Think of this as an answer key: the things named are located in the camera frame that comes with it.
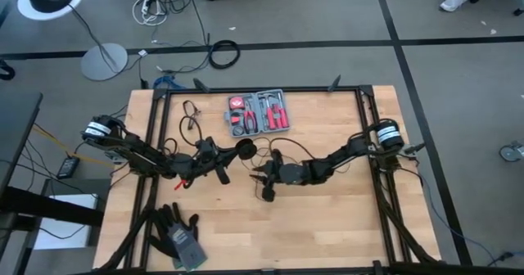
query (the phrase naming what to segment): desk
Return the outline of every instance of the desk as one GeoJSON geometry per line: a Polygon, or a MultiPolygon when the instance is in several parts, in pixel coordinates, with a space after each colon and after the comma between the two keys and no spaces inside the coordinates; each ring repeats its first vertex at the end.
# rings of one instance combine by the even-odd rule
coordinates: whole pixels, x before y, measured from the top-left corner
{"type": "MultiPolygon", "coordinates": [[[[404,140],[409,142],[395,89],[392,86],[375,86],[373,91],[380,117],[396,120],[404,140]]],[[[142,139],[147,133],[152,95],[153,91],[149,90],[133,91],[129,99],[125,123],[129,131],[142,139]]],[[[165,137],[175,138],[180,151],[194,152],[194,148],[187,145],[178,132],[178,122],[183,116],[182,102],[191,100],[202,110],[198,122],[203,137],[213,137],[221,147],[233,147],[237,139],[228,135],[224,122],[228,95],[174,94],[169,103],[165,137]]],[[[351,134],[362,129],[354,93],[287,92],[286,101],[291,130],[264,136],[292,138],[315,156],[323,157],[335,151],[346,143],[351,134]]],[[[151,141],[153,146],[159,142],[160,115],[164,103],[158,106],[151,141]]],[[[197,139],[194,130],[187,131],[185,135],[197,139]]],[[[255,144],[258,147],[267,146],[263,140],[257,140],[255,144]]],[[[275,142],[274,146],[296,160],[309,159],[292,143],[275,142]]],[[[254,158],[254,162],[258,164],[259,159],[254,158]]],[[[406,169],[416,170],[413,163],[405,160],[401,163],[406,169]]],[[[208,260],[198,270],[362,267],[370,266],[376,259],[387,264],[366,158],[352,161],[346,173],[335,174],[322,185],[276,185],[277,195],[273,203],[255,197],[255,184],[239,159],[232,162],[227,172],[231,178],[227,186],[219,183],[215,173],[198,178],[188,190],[174,191],[179,178],[160,179],[157,207],[176,201],[185,217],[195,213],[201,216],[200,242],[208,260]]],[[[126,169],[122,169],[115,174],[113,181],[126,173],[126,169]]],[[[138,178],[129,176],[111,189],[95,268],[110,258],[129,229],[137,183],[138,178]]],[[[420,181],[412,174],[399,171],[395,173],[395,183],[406,227],[425,250],[438,259],[439,251],[420,181]]],[[[400,243],[395,239],[396,234],[393,237],[395,250],[398,250],[400,243]]],[[[142,244],[141,240],[139,236],[137,246],[142,244]]],[[[140,247],[135,250],[135,265],[139,250],[140,247]]],[[[171,258],[151,248],[147,270],[171,271],[171,258]]]]}

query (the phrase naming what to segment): glove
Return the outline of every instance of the glove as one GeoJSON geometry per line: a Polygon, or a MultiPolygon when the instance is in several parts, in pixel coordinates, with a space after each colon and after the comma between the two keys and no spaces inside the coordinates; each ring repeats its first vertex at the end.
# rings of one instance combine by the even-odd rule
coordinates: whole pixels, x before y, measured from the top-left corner
{"type": "Polygon", "coordinates": [[[147,240],[158,251],[173,258],[175,268],[182,267],[180,256],[177,252],[172,237],[177,229],[182,226],[184,230],[190,232],[195,240],[198,241],[198,214],[192,215],[191,218],[189,218],[189,225],[187,225],[184,221],[182,221],[182,216],[178,209],[178,205],[176,202],[174,202],[173,209],[171,209],[168,205],[164,205],[158,210],[154,211],[151,218],[153,219],[153,223],[156,225],[156,230],[158,231],[160,239],[150,236],[147,238],[147,240]]]}

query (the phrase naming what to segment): white lamp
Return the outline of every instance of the white lamp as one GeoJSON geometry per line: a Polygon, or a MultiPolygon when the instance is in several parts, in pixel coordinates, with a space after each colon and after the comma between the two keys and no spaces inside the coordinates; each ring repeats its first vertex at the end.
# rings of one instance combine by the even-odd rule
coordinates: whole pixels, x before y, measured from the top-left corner
{"type": "MultiPolygon", "coordinates": [[[[82,0],[71,0],[68,6],[63,7],[59,11],[44,13],[35,10],[30,0],[18,0],[18,10],[23,16],[31,20],[53,20],[73,11],[80,4],[80,1],[82,0]]],[[[81,18],[77,16],[78,13],[76,11],[74,11],[74,14],[83,23],[81,18]]],[[[88,79],[103,81],[111,79],[122,72],[128,64],[128,53],[125,48],[116,43],[102,44],[94,36],[92,38],[97,43],[97,46],[89,49],[82,57],[80,63],[82,74],[88,79]]]]}

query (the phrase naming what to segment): gray wheel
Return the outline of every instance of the gray wheel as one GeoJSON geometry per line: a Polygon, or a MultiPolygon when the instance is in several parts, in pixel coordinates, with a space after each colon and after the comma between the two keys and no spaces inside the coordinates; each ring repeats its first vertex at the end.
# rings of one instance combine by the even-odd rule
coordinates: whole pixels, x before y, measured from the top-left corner
{"type": "Polygon", "coordinates": [[[507,162],[515,162],[521,159],[520,153],[511,145],[502,146],[502,148],[500,148],[499,154],[500,157],[502,157],[507,162]]]}

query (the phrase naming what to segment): lamp base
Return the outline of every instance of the lamp base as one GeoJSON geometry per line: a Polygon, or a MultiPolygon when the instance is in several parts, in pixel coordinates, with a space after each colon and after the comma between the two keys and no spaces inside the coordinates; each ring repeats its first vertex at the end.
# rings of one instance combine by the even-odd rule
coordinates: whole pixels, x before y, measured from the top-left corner
{"type": "Polygon", "coordinates": [[[82,74],[91,80],[103,81],[120,74],[128,64],[128,53],[115,43],[103,43],[104,56],[99,46],[92,47],[82,57],[82,74]]]}

